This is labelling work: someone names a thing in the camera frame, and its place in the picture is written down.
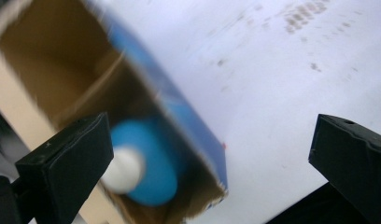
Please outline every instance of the blue cardboard box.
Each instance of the blue cardboard box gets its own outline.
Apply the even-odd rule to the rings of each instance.
[[[227,195],[221,143],[113,15],[88,2],[34,0],[0,34],[0,52],[11,75],[57,131],[101,111],[108,112],[111,125],[150,115],[162,120],[190,166],[176,197],[159,207],[107,190],[128,222],[180,223]]]

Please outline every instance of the open cardboard box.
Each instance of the open cardboard box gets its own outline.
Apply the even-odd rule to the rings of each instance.
[[[13,98],[11,90],[1,87],[4,115],[13,113],[10,108],[23,105],[24,100],[27,106],[17,113],[32,114],[31,120],[21,121],[7,116],[15,130],[46,120],[48,129],[57,132],[76,119],[101,111],[108,112],[111,125],[153,115],[163,120],[165,132],[190,162],[179,179],[176,197],[159,207],[142,206],[107,190],[101,194],[104,187],[98,186],[91,196],[93,204],[86,202],[81,211],[89,223],[107,220],[94,214],[107,199],[124,220],[145,224],[180,223],[226,196],[220,143],[112,15],[78,0],[13,0],[0,12],[0,63],[0,80],[11,80],[16,93],[26,95]],[[24,139],[28,136],[21,132],[20,136],[28,142]]]

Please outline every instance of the white surface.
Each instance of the white surface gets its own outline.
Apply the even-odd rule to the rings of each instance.
[[[145,173],[145,159],[132,147],[114,148],[114,159],[106,168],[101,180],[117,194],[135,189]]]
[[[192,224],[263,223],[324,184],[318,113],[381,134],[381,0],[100,3],[227,145],[230,195]]]

